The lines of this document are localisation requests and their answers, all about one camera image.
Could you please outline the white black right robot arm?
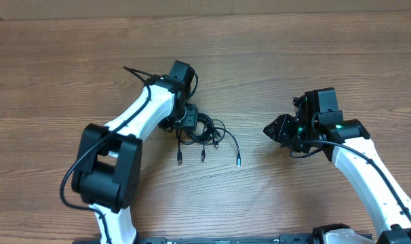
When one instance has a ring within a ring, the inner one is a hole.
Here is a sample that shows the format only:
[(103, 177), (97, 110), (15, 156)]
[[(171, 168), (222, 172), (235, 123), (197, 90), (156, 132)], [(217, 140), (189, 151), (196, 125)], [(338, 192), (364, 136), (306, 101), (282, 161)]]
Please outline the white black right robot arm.
[(294, 116), (283, 114), (263, 132), (292, 158), (323, 152), (352, 185), (373, 223), (377, 243), (411, 243), (411, 199), (379, 157), (369, 132), (345, 120), (334, 88), (293, 99)]

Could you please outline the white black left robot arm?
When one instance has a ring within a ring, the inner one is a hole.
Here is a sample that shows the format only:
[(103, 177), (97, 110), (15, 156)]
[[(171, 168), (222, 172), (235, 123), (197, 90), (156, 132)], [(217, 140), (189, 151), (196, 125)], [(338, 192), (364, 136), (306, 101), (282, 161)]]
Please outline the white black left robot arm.
[(130, 203), (140, 182), (142, 146), (156, 128), (197, 127), (198, 110), (188, 102), (195, 90), (195, 70), (175, 61), (166, 75), (151, 75), (133, 68), (144, 89), (120, 116), (103, 126), (89, 124), (81, 135), (77, 160), (65, 175), (73, 191), (94, 212), (100, 229), (96, 243), (134, 243)]

